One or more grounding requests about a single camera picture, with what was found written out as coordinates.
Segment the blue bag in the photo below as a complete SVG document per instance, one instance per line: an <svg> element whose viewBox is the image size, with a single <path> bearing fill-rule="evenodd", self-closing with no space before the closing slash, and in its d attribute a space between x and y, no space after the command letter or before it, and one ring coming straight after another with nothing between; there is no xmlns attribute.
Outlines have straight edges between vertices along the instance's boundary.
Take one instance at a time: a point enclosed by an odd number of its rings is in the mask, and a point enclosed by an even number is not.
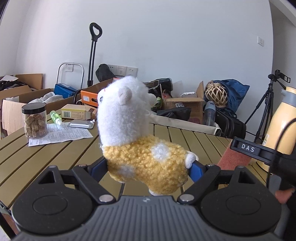
<svg viewBox="0 0 296 241"><path fill-rule="evenodd" d="M235 114L235 112L237 111L242 100L244 99L250 86L243 85L239 81L233 80L233 79L214 80L213 82L222 84L225 87L227 95L228 95L227 106L225 108L219 108L219 110L222 111L223 113L227 114L228 116L236 118L237 115ZM204 96L204 100L206 102L209 101L206 96Z"/></svg>

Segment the wicker ball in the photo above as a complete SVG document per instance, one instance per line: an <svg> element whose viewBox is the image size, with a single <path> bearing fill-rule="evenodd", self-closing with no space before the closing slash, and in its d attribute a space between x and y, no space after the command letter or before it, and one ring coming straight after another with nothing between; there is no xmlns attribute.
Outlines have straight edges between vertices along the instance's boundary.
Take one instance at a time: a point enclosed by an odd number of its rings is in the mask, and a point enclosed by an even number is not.
<svg viewBox="0 0 296 241"><path fill-rule="evenodd" d="M226 107L227 105L227 92L225 87L220 83L213 83L210 81L206 85L205 96L208 100L213 101L217 107L221 108Z"/></svg>

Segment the plush alpaca toy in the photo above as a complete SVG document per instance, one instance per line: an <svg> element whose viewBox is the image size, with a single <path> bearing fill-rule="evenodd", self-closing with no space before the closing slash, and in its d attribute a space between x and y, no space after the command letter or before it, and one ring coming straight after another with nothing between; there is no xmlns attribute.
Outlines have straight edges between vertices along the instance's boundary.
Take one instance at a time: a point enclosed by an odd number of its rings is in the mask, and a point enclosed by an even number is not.
<svg viewBox="0 0 296 241"><path fill-rule="evenodd" d="M133 77L113 82L98 94L98 127L110 176L121 183L139 180L152 195L168 195L188 180L193 153L149 135L156 97Z"/></svg>

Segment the trolley handle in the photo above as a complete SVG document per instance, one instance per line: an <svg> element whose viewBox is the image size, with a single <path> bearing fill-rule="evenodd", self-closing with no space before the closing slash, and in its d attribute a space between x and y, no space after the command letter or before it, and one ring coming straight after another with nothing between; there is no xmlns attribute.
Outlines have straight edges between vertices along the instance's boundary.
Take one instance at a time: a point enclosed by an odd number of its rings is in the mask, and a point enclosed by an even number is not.
<svg viewBox="0 0 296 241"><path fill-rule="evenodd" d="M99 34L98 35L96 35L94 33L94 28L96 28L99 31ZM102 36L102 33L103 33L102 28L98 24L96 24L96 23L91 23L89 25L89 30L91 32L91 40L97 42L98 41L98 38Z"/></svg>

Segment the black circular pad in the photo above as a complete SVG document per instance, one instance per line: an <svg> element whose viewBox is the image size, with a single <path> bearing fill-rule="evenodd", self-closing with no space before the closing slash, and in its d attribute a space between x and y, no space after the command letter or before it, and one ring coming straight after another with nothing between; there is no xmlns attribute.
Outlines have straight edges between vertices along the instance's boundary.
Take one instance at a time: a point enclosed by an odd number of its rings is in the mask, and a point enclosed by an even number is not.
<svg viewBox="0 0 296 241"><path fill-rule="evenodd" d="M21 230L39 235L69 232L92 212L91 199L81 191L42 184L24 192L13 205L13 218Z"/></svg>
<svg viewBox="0 0 296 241"><path fill-rule="evenodd" d="M252 236L275 227L281 206L265 187L229 185L207 194L201 201L201 212L207 222L222 232Z"/></svg>
<svg viewBox="0 0 296 241"><path fill-rule="evenodd" d="M238 215L250 215L259 210L260 202L247 195L238 195L230 197L226 200L227 208Z"/></svg>
<svg viewBox="0 0 296 241"><path fill-rule="evenodd" d="M54 215L65 210L67 200L59 196L44 196L33 203L35 212L43 215Z"/></svg>

